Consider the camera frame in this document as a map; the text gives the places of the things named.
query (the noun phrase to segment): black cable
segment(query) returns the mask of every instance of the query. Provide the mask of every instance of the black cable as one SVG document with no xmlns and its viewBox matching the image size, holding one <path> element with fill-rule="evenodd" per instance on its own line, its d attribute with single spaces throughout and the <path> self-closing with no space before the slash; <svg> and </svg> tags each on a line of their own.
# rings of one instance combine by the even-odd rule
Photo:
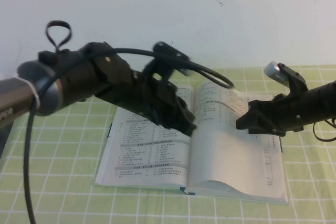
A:
<svg viewBox="0 0 336 224">
<path fill-rule="evenodd" d="M 171 57 L 171 55 L 161 54 L 157 52 L 151 52 L 146 50 L 140 50 L 140 49 L 130 49 L 130 48 L 114 48 L 112 50 L 102 52 L 99 54 L 87 56 L 80 58 L 79 60 L 73 62 L 69 66 L 67 66 L 63 71 L 55 74 L 52 78 L 50 78 L 46 84 L 38 91 L 38 96 L 40 99 L 43 97 L 43 95 L 46 93 L 46 91 L 49 89 L 49 87 L 58 80 L 61 76 L 63 76 L 65 73 L 67 73 L 69 70 L 74 68 L 75 66 L 84 63 L 85 61 L 89 59 L 93 59 L 100 56 L 105 56 L 108 54 L 136 54 L 136 55 L 145 55 L 145 56 L 151 56 L 154 58 L 160 58 L 161 60 L 165 60 L 168 62 L 172 67 L 175 69 L 190 69 L 195 72 L 200 73 L 201 75 L 205 76 L 206 78 L 212 80 L 214 83 L 222 86 L 223 88 L 233 88 L 233 83 L 222 76 L 221 74 L 217 73 L 216 71 L 213 71 L 209 68 L 206 68 L 202 65 L 196 64 L 194 62 L 191 62 L 189 60 L 182 59 L 180 57 Z M 219 82 L 217 79 L 214 79 L 213 77 L 218 78 L 219 80 L 223 81 L 222 83 Z M 24 147 L 24 157 L 23 157 L 23 178 L 24 178 L 24 190 L 25 190 L 25 200 L 26 200 L 26 206 L 29 216 L 29 221 L 31 224 L 36 224 L 35 217 L 34 217 L 34 210 L 32 205 L 32 199 L 30 197 L 30 186 L 29 186 L 29 151 L 30 151 L 30 139 L 32 135 L 32 129 L 33 129 L 33 122 L 34 122 L 34 116 L 36 113 L 36 101 L 34 100 L 31 108 L 30 113 L 28 117 L 27 122 L 27 130 L 26 130 L 26 138 L 25 138 L 25 147 Z"/>
<path fill-rule="evenodd" d="M 334 129 L 336 129 L 336 124 L 335 124 L 335 118 L 333 118 L 332 120 L 331 120 L 331 122 L 329 122 L 328 120 L 325 120 L 325 122 L 326 123 L 328 123 L 331 127 L 334 127 Z M 315 133 L 315 125 L 316 125 L 316 123 L 314 123 L 314 125 L 313 125 L 313 133 L 314 133 L 314 136 L 316 137 L 316 139 L 317 140 L 319 140 L 319 141 L 321 141 L 321 142 L 332 142 L 332 141 L 335 141 L 336 140 L 336 137 L 333 137 L 333 138 L 329 138 L 329 139 L 323 139 L 323 138 L 320 138 L 320 137 L 318 137 L 317 135 L 316 135 L 316 133 Z"/>
</svg>

